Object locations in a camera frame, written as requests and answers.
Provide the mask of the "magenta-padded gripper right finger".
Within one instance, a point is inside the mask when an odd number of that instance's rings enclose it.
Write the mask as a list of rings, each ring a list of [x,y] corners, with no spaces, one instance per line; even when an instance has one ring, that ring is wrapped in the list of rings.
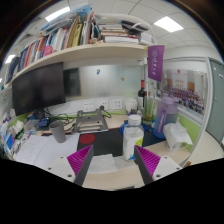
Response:
[[[160,157],[140,146],[134,147],[134,157],[145,185],[182,169],[170,157]]]

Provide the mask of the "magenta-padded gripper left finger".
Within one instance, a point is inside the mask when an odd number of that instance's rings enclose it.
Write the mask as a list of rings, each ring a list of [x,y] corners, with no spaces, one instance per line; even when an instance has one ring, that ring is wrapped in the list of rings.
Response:
[[[82,186],[93,155],[94,147],[89,145],[68,157],[56,159],[46,170],[78,186]]]

